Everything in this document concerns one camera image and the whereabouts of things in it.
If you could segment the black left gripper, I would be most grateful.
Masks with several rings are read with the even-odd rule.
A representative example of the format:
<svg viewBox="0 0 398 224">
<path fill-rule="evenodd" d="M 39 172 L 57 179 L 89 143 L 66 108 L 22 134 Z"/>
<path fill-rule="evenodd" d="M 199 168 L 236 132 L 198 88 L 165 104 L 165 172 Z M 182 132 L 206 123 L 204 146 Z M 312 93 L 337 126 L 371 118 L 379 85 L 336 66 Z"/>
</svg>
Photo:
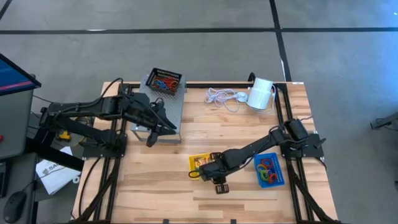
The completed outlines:
<svg viewBox="0 0 398 224">
<path fill-rule="evenodd" d="M 134 100 L 132 110 L 132 122 L 152 131 L 147 138 L 147 147 L 152 147 L 158 141 L 159 136 L 176 135 L 176 132 L 165 132 L 165 125 L 172 129 L 177 127 L 167 118 L 162 100 L 152 103 Z M 176 143 L 175 139 L 170 138 L 161 139 L 160 141 Z"/>
</svg>

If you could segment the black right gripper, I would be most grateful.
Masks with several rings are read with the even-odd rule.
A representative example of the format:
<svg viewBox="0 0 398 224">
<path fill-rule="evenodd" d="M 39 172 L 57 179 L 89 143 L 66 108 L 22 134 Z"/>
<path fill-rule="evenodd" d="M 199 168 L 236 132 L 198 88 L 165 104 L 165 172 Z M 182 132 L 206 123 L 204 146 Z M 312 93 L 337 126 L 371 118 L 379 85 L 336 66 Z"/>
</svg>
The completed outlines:
<svg viewBox="0 0 398 224">
<path fill-rule="evenodd" d="M 224 156 L 217 156 L 213 161 L 199 167 L 200 177 L 203 181 L 212 181 L 217 194 L 227 194 L 229 186 L 226 183 L 226 176 L 232 171 L 232 165 Z"/>
</svg>

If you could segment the yellow green crayon box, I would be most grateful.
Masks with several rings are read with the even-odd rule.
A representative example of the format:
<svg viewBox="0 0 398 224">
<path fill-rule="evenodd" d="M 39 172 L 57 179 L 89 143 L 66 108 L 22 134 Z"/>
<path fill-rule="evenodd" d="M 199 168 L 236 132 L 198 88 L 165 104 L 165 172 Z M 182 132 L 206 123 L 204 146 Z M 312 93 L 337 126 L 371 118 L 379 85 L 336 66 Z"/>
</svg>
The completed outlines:
<svg viewBox="0 0 398 224">
<path fill-rule="evenodd" d="M 210 159 L 210 157 L 195 157 L 193 159 L 193 164 L 194 164 L 194 168 L 198 169 L 200 166 L 208 164 L 209 162 L 212 162 L 213 160 Z"/>
</svg>

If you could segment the yellow plastic basket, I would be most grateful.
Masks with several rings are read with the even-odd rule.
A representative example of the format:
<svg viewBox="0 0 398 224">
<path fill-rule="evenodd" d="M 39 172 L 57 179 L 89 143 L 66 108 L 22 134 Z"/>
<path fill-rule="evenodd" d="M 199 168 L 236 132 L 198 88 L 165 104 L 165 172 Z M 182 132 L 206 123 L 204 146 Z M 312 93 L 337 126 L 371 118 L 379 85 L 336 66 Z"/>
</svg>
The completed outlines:
<svg viewBox="0 0 398 224">
<path fill-rule="evenodd" d="M 214 159 L 211 158 L 210 153 L 189 156 L 189 178 L 198 180 L 200 178 L 200 174 L 198 173 L 199 167 L 213 161 Z"/>
</svg>

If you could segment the red rubber band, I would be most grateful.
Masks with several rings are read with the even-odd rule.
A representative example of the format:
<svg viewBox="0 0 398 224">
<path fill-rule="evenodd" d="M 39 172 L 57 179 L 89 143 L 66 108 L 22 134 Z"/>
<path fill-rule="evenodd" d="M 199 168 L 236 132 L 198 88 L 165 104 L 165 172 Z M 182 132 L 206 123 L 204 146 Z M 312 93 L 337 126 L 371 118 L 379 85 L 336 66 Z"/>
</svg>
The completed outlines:
<svg viewBox="0 0 398 224">
<path fill-rule="evenodd" d="M 179 86 L 179 82 L 172 78 L 163 78 L 161 81 L 161 88 L 163 90 L 175 91 Z"/>
</svg>

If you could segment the blue plastic basket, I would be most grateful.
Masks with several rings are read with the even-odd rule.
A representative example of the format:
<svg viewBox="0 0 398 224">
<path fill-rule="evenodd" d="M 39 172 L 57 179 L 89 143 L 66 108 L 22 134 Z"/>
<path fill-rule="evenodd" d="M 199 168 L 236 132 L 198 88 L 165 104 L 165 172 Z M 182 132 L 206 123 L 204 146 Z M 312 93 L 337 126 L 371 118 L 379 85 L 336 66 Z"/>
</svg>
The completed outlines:
<svg viewBox="0 0 398 224">
<path fill-rule="evenodd" d="M 256 169 L 257 166 L 259 164 L 261 164 L 261 161 L 263 159 L 271 159 L 273 161 L 273 165 L 274 166 L 271 169 L 272 169 L 273 173 L 277 174 L 277 180 L 273 184 L 270 184 L 269 181 L 267 181 L 267 182 L 262 181 L 261 178 L 260 178 L 260 173 L 258 173 L 258 171 Z M 279 164 L 279 159 L 278 159 L 276 153 L 272 152 L 272 153 L 255 155 L 254 156 L 254 168 L 255 168 L 255 171 L 256 171 L 256 174 L 257 174 L 257 179 L 258 179 L 259 185 L 263 189 L 270 188 L 270 187 L 278 187 L 278 186 L 282 186 L 282 185 L 285 184 L 283 173 L 282 173 L 282 169 L 281 169 L 281 166 Z"/>
</svg>

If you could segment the black plastic basket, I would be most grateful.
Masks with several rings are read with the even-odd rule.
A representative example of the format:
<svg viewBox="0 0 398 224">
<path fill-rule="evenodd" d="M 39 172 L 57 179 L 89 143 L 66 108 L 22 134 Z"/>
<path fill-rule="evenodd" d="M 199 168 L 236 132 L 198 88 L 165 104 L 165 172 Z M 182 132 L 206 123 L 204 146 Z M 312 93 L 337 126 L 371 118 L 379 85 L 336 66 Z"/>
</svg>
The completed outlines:
<svg viewBox="0 0 398 224">
<path fill-rule="evenodd" d="M 171 71 L 167 71 L 167 70 L 163 70 L 160 68 L 153 68 L 152 71 L 150 72 L 147 81 L 145 82 L 145 86 L 149 87 L 151 90 L 154 91 L 158 91 L 161 93 L 165 93 L 165 94 L 169 94 L 169 95 L 174 95 L 177 92 L 177 89 L 175 91 L 168 91 L 168 90 L 161 90 L 161 89 L 157 89 L 152 87 L 152 82 L 157 79 L 157 80 L 162 80 L 163 78 L 172 78 L 176 81 L 179 82 L 179 86 L 180 86 L 180 82 L 182 79 L 182 75 L 179 73 L 175 73 L 175 72 L 171 72 Z"/>
</svg>

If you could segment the dark desk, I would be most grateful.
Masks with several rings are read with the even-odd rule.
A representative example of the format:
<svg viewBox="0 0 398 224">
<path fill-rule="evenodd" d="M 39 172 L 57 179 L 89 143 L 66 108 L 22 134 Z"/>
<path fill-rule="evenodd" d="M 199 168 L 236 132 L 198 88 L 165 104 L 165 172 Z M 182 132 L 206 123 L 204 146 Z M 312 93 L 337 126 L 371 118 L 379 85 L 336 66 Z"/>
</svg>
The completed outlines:
<svg viewBox="0 0 398 224">
<path fill-rule="evenodd" d="M 37 174 L 35 171 L 38 157 L 35 153 L 22 154 L 9 158 L 9 180 L 7 192 L 4 198 L 0 198 L 0 224 L 36 224 L 38 203 L 35 201 L 35 188 L 37 185 Z M 6 223 L 4 220 L 4 207 L 10 196 L 15 193 L 25 192 L 25 203 L 21 217 L 16 222 Z"/>
</svg>

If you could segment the grey perforated metal shelf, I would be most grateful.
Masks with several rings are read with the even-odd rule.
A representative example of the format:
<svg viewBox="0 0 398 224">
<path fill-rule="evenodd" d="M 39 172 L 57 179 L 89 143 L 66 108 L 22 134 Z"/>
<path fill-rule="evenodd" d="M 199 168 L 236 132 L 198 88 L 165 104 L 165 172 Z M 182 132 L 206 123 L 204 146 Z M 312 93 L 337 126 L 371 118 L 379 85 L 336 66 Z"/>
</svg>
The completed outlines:
<svg viewBox="0 0 398 224">
<path fill-rule="evenodd" d="M 177 91 L 174 95 L 151 90 L 148 86 L 146 86 L 146 81 L 148 79 L 149 75 L 144 75 L 141 78 L 141 85 L 139 88 L 139 92 L 145 93 L 149 97 L 150 102 L 153 102 L 158 98 L 163 99 L 166 117 L 172 124 L 174 124 L 177 127 L 175 130 L 176 134 L 159 136 L 157 143 L 169 142 L 169 143 L 180 144 L 182 142 L 180 130 L 182 123 L 186 78 L 184 76 L 182 77 L 180 84 L 177 88 Z"/>
</svg>

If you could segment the black stand leg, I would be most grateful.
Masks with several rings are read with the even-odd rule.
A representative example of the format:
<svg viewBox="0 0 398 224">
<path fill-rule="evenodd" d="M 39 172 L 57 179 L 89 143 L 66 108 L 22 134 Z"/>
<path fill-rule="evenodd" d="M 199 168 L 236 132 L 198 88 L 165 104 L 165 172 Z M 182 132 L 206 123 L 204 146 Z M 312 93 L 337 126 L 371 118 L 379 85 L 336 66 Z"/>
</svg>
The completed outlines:
<svg viewBox="0 0 398 224">
<path fill-rule="evenodd" d="M 25 151 L 26 153 L 34 152 L 41 159 L 48 160 L 50 162 L 55 162 L 61 166 L 82 171 L 84 166 L 84 161 L 69 155 L 61 150 L 55 149 L 51 146 L 51 142 L 39 141 L 37 139 L 26 138 L 25 141 Z"/>
</svg>

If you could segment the white paper booklet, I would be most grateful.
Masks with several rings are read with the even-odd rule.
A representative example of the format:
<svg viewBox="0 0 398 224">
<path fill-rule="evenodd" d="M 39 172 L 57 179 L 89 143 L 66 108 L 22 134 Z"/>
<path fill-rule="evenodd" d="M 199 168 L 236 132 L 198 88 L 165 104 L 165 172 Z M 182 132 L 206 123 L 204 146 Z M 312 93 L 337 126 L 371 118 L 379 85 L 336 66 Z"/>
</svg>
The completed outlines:
<svg viewBox="0 0 398 224">
<path fill-rule="evenodd" d="M 53 195 L 81 175 L 81 171 L 61 166 L 55 162 L 42 159 L 36 164 L 35 171 L 49 195 Z"/>
</svg>

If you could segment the grey cabinet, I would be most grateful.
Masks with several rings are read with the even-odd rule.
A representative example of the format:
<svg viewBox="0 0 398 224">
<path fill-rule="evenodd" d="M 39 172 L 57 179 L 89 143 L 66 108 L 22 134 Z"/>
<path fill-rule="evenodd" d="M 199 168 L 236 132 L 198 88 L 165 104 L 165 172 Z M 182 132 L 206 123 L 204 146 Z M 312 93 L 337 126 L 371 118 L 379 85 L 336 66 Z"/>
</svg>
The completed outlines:
<svg viewBox="0 0 398 224">
<path fill-rule="evenodd" d="M 0 96 L 0 160 L 24 152 L 33 92 Z"/>
</svg>

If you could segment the black computer mouse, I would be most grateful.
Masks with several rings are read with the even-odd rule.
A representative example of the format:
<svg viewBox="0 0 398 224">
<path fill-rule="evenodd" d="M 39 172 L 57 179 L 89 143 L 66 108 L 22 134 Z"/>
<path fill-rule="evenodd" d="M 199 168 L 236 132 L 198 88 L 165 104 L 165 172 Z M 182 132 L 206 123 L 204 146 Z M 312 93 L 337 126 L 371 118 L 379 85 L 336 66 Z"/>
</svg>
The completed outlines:
<svg viewBox="0 0 398 224">
<path fill-rule="evenodd" d="M 8 198 L 3 209 L 3 220 L 7 224 L 13 224 L 21 218 L 26 198 L 24 191 L 14 192 Z"/>
</svg>

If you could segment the black keyboard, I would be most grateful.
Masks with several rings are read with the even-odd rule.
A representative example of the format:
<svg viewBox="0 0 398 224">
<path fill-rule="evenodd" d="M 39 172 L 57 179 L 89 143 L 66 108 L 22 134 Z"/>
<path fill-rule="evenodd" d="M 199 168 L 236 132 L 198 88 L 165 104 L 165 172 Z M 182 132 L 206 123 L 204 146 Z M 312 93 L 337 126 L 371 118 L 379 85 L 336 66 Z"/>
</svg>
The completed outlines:
<svg viewBox="0 0 398 224">
<path fill-rule="evenodd" d="M 4 198 L 7 192 L 7 164 L 0 162 L 0 198 Z"/>
</svg>

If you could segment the grey stand foot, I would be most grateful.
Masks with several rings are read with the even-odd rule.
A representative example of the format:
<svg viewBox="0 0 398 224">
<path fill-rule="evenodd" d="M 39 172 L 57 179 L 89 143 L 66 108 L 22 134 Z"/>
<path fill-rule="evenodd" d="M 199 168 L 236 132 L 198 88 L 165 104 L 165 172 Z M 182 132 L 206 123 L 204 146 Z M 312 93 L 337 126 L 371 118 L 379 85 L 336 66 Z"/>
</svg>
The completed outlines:
<svg viewBox="0 0 398 224">
<path fill-rule="evenodd" d="M 398 131 L 398 112 L 385 118 L 376 118 L 371 122 L 371 129 L 386 128 L 392 131 Z"/>
</svg>

